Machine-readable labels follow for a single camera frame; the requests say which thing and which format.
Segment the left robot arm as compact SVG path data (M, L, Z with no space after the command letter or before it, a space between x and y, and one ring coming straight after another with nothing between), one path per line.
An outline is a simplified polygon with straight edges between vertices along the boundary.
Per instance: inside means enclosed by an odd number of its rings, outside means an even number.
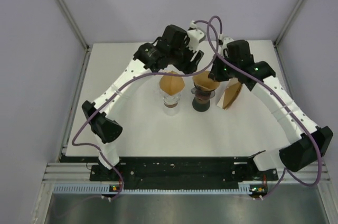
M99 143L101 173L107 179L116 179L120 172L115 141L123 128L114 116L146 80L168 66L184 75L195 73L204 55L199 49L204 39L205 33L195 24L191 24L188 30L168 25L162 36L136 50L123 73L101 96L82 104L83 113Z

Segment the single brown coffee filter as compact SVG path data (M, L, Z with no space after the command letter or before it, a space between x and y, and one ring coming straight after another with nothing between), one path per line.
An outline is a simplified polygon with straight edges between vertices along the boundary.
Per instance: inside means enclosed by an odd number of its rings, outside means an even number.
M184 89L185 83L181 77L164 75L159 81L159 87L169 96L173 96Z

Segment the red-topped dark flask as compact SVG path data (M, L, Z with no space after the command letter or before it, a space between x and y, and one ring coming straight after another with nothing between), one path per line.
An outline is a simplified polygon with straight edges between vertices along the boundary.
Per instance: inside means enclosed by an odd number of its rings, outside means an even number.
M193 108L198 112L205 112L210 108L210 96L195 94L192 101Z

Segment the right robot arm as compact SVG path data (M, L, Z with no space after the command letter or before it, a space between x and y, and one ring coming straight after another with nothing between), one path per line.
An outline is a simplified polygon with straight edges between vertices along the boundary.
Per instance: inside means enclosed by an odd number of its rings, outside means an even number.
M232 78L245 85L269 109L288 140L283 147L265 150L247 165L247 174L257 180L266 170L285 167L297 172L326 154L332 130L313 122L281 85L275 71L265 61L255 62L246 40L219 38L219 52L209 78L218 82Z

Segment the glass beaker with brown band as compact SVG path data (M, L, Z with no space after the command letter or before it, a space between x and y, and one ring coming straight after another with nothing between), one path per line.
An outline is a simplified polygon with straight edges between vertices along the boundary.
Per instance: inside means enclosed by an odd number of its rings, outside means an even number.
M180 111L179 104L176 102L174 104L164 103L163 112L168 116L175 116Z

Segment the grey plastic dripper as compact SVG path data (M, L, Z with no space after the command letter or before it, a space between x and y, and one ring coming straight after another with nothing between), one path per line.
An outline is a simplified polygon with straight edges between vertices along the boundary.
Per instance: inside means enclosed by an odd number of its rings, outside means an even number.
M215 90L205 90L201 86L194 85L194 87L191 89L191 93L195 95L195 98L199 99L210 99L215 96Z

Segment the clear glass dripper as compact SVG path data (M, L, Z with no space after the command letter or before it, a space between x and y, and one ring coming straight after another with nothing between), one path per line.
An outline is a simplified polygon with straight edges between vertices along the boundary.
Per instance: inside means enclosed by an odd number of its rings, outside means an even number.
M161 94L161 96L163 97L163 103L165 105L174 105L177 104L180 100L181 97L181 92L177 92L173 95L170 95L168 93L166 93L164 90L162 90L161 88L159 88L159 93Z

